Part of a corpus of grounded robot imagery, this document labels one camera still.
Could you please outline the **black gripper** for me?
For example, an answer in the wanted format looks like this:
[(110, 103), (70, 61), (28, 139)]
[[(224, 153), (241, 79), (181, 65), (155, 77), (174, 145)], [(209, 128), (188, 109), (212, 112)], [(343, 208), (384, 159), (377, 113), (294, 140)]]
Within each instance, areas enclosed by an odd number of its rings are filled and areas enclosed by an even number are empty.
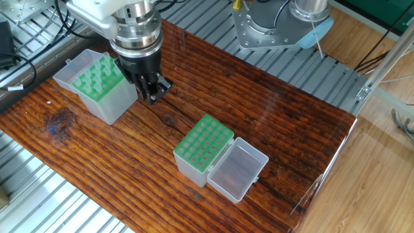
[(162, 76), (161, 52), (141, 58), (119, 55), (118, 60), (127, 77), (137, 84), (141, 99), (149, 105), (157, 101), (158, 92), (166, 93), (173, 87), (173, 82)]

